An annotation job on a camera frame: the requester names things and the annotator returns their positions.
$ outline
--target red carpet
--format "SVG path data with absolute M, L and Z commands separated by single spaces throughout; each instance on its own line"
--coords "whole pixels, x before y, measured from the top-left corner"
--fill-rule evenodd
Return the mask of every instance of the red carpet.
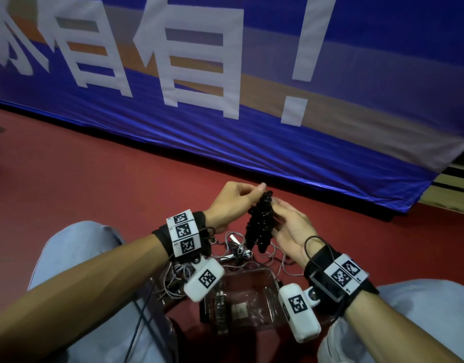
M 94 220 L 132 241 L 170 214 L 205 209 L 226 181 L 240 181 L 2 110 L 0 126 L 6 129 L 0 134 L 0 310 L 24 293 L 47 239 L 65 226 Z M 306 213 L 319 234 L 353 256 L 377 285 L 415 278 L 464 284 L 462 214 L 417 205 L 407 217 L 385 223 L 273 190 Z M 238 220 L 231 230 L 243 232 L 246 222 Z M 305 286 L 303 278 L 283 280 Z M 197 304 L 184 302 L 170 316 L 188 334 L 202 329 Z M 235 339 L 229 344 L 243 345 Z M 282 361 L 279 346 L 288 357 L 290 349 L 296 358 L 309 354 L 287 333 L 269 330 L 257 336 L 257 361 Z M 234 355 L 215 355 L 218 360 L 233 361 Z

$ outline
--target fabric banner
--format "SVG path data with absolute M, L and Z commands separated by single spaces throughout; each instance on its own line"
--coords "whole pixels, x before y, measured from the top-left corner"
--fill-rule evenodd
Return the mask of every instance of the fabric banner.
M 0 0 L 0 102 L 406 212 L 464 150 L 464 0 Z

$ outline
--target forearm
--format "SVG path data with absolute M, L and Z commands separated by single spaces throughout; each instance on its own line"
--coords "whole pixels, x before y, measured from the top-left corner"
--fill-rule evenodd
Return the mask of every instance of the forearm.
M 36 361 L 66 346 L 129 300 L 167 260 L 150 235 L 30 290 L 0 314 L 0 361 Z
M 345 318 L 377 363 L 462 362 L 378 295 L 360 292 Z

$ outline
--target hand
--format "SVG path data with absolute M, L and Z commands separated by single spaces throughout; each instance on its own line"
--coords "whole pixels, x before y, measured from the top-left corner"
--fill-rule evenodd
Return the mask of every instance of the hand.
M 239 219 L 265 192 L 265 183 L 254 186 L 229 181 L 208 210 L 204 211 L 205 225 L 222 233 L 234 220 Z
M 306 215 L 281 199 L 272 199 L 272 209 L 278 220 L 272 235 L 286 255 L 305 268 L 309 258 L 304 251 L 304 242 L 308 237 L 317 236 L 316 230 Z M 307 253 L 312 257 L 324 245 L 319 239 L 312 238 L 307 243 Z

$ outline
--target black wrist strap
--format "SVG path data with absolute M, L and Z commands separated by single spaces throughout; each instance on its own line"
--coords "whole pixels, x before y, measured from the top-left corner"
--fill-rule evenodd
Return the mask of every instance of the black wrist strap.
M 304 269 L 304 277 L 308 280 L 309 285 L 314 287 L 316 295 L 321 300 L 320 304 L 316 307 L 316 311 L 323 315 L 343 316 L 346 309 L 362 290 L 372 294 L 379 294 L 369 279 L 361 282 L 360 286 L 350 295 L 334 284 L 334 281 L 324 271 L 341 255 L 340 252 L 334 250 L 329 244 L 326 244 L 325 247 L 311 258 Z M 334 301 L 321 287 L 312 281 L 312 278 L 331 294 L 336 296 L 341 294 L 342 299 Z
M 197 228 L 200 230 L 200 243 L 201 249 L 200 253 L 204 256 L 211 255 L 211 244 L 208 241 L 210 238 L 208 229 L 205 228 L 205 214 L 202 211 L 196 211 L 192 213 L 193 218 L 195 219 L 195 223 L 197 224 Z M 173 243 L 171 242 L 170 232 L 168 230 L 168 226 L 162 225 L 158 229 L 151 232 L 158 238 L 163 245 L 164 249 L 167 251 L 168 256 L 174 258 L 173 255 Z

